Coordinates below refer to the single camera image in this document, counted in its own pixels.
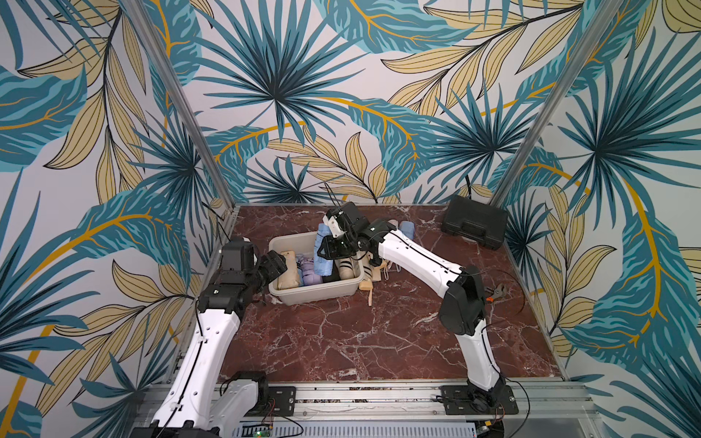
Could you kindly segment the black plastic tool case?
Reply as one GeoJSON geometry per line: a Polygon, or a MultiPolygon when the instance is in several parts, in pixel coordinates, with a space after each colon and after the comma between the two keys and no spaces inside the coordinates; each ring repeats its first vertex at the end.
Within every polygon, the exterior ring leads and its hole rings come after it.
{"type": "Polygon", "coordinates": [[[441,230],[498,250],[505,240],[508,218],[509,213],[504,209],[456,196],[447,205],[441,230]]]}

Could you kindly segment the aluminium corner post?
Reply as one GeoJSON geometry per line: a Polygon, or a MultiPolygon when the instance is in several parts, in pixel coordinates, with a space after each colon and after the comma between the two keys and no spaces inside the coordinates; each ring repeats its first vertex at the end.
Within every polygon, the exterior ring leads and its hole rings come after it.
{"type": "Polygon", "coordinates": [[[511,186],[513,186],[518,179],[520,170],[529,159],[529,155],[532,153],[537,140],[546,128],[549,119],[587,64],[589,56],[595,51],[598,41],[606,31],[609,23],[615,17],[622,3],[624,3],[623,0],[604,1],[594,15],[589,28],[582,32],[582,42],[575,47],[571,61],[568,61],[563,67],[560,78],[554,84],[553,90],[549,94],[547,100],[545,100],[524,142],[522,142],[518,151],[513,155],[509,168],[507,168],[507,171],[503,174],[498,189],[490,199],[490,205],[502,208],[511,186]]]}
{"type": "Polygon", "coordinates": [[[165,47],[161,45],[157,31],[151,22],[147,11],[142,1],[126,0],[122,2],[126,13],[130,16],[137,36],[141,39],[142,44],[151,57],[151,60],[158,72],[164,88],[173,101],[181,122],[185,125],[190,137],[194,142],[195,149],[200,154],[200,157],[206,167],[208,173],[213,179],[213,184],[220,198],[223,200],[227,210],[235,208],[235,201],[230,195],[226,182],[224,181],[215,158],[211,152],[206,137],[201,130],[193,113],[189,102],[184,94],[180,81],[177,78],[173,65],[170,62],[165,47]]]}

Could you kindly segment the lavender umbrella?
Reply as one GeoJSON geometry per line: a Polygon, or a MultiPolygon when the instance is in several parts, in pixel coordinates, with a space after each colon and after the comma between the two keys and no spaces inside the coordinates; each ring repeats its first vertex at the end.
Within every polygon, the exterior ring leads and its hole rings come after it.
{"type": "Polygon", "coordinates": [[[314,270],[314,260],[312,258],[303,257],[299,259],[298,266],[303,286],[316,286],[323,283],[322,276],[318,275],[314,270]]]}

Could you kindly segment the blue folded umbrella back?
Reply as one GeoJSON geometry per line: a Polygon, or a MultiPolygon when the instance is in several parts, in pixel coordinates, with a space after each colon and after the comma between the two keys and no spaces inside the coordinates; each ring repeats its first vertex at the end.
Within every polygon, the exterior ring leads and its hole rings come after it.
{"type": "Polygon", "coordinates": [[[414,240],[415,237],[415,224],[410,221],[402,221],[399,224],[399,230],[403,235],[409,240],[414,240]]]}

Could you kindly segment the left aluminium corner post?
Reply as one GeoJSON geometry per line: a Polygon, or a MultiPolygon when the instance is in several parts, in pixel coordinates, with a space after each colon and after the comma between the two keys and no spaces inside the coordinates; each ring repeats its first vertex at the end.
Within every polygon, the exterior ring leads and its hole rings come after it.
{"type": "Polygon", "coordinates": [[[224,181],[215,158],[211,152],[206,137],[201,130],[193,113],[189,102],[184,94],[180,81],[177,78],[173,65],[170,62],[165,47],[161,45],[157,31],[151,22],[147,11],[142,1],[126,0],[122,2],[126,13],[130,16],[137,36],[141,39],[142,44],[151,57],[151,60],[158,72],[164,88],[173,101],[181,122],[185,125],[190,137],[194,142],[195,149],[200,154],[200,157],[206,167],[208,173],[213,179],[213,184],[220,198],[223,200],[227,210],[235,208],[235,201],[230,195],[226,182],[224,181]]]}

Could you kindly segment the orange handled pliers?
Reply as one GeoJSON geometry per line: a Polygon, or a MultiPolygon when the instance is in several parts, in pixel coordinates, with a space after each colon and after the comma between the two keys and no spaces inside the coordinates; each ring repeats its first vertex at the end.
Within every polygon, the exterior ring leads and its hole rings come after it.
{"type": "Polygon", "coordinates": [[[506,284],[498,284],[496,288],[485,288],[485,295],[487,302],[494,302],[495,300],[503,299],[509,290],[506,284]]]}

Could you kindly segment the beige plastic storage box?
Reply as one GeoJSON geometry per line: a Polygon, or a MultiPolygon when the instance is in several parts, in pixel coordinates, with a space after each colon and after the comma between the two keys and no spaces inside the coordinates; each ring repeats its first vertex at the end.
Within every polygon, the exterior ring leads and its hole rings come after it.
{"type": "Polygon", "coordinates": [[[330,277],[314,271],[316,232],[274,237],[268,249],[286,257],[290,271],[269,285],[269,292],[282,303],[292,306],[353,295],[363,281],[363,263],[358,260],[333,262],[330,277]]]}

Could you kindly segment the right aluminium corner post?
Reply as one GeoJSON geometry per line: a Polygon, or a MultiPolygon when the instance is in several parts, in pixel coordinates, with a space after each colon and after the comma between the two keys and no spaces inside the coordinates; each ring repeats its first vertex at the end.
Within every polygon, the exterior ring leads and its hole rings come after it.
{"type": "Polygon", "coordinates": [[[622,3],[624,3],[623,0],[604,1],[594,15],[589,28],[582,32],[582,42],[575,47],[571,61],[568,61],[563,67],[560,78],[554,84],[553,90],[549,94],[547,100],[545,100],[524,142],[522,142],[518,151],[513,155],[509,168],[507,168],[507,171],[503,174],[498,189],[490,199],[490,205],[502,208],[511,186],[513,186],[518,179],[520,170],[529,159],[529,155],[532,153],[537,140],[546,128],[549,119],[587,64],[589,56],[595,51],[598,41],[606,31],[609,23],[615,17],[622,3]]]}

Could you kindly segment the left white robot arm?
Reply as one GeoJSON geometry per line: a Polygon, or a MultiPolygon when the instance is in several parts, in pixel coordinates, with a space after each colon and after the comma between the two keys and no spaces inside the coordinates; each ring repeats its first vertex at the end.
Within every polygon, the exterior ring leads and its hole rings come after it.
{"type": "Polygon", "coordinates": [[[276,251],[256,254],[256,246],[234,237],[220,249],[218,265],[195,305],[195,332],[173,385],[146,427],[132,437],[231,437],[246,414],[268,403],[262,372],[244,373],[213,400],[228,347],[246,308],[288,271],[276,251]]]}

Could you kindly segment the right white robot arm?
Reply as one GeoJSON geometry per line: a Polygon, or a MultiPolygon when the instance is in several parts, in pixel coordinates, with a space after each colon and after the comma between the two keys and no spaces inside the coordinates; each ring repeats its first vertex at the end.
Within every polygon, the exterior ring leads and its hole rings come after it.
{"type": "Polygon", "coordinates": [[[487,335],[487,304],[481,272],[438,257],[407,237],[394,224],[370,221],[352,202],[330,209],[323,217],[330,232],[317,254],[328,260],[369,255],[370,264],[400,266],[432,288],[442,299],[438,319],[456,335],[467,364],[467,394],[454,396],[479,414],[496,410],[506,383],[487,335]]]}

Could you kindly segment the blue umbrella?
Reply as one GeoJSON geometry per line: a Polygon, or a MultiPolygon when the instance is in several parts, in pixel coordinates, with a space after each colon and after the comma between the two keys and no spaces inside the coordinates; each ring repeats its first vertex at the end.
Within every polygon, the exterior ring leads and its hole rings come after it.
{"type": "Polygon", "coordinates": [[[314,243],[313,268],[314,273],[320,277],[329,277],[332,274],[334,263],[328,259],[328,239],[332,232],[326,224],[319,224],[314,243]]]}
{"type": "Polygon", "coordinates": [[[409,240],[414,240],[415,237],[415,224],[410,221],[402,221],[399,224],[399,230],[403,235],[409,240]]]}

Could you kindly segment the tan umbrella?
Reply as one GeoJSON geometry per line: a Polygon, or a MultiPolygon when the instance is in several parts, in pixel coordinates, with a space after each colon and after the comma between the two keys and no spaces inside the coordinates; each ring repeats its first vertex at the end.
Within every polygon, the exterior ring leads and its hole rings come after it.
{"type": "Polygon", "coordinates": [[[294,251],[284,251],[281,255],[285,259],[287,270],[277,279],[277,290],[301,287],[303,283],[297,264],[297,254],[294,251]]]}

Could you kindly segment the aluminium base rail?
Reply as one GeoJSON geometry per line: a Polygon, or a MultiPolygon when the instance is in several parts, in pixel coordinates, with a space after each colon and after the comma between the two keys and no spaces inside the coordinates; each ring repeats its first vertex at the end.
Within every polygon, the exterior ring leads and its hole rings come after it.
{"type": "MultiPolygon", "coordinates": [[[[214,401],[234,381],[215,387],[214,401]]],[[[171,387],[140,398],[133,429],[149,425],[171,387]]],[[[241,427],[270,424],[273,437],[604,437],[604,423],[581,383],[513,381],[496,410],[479,414],[454,396],[460,381],[340,381],[268,384],[268,403],[248,412],[241,427]]]]}

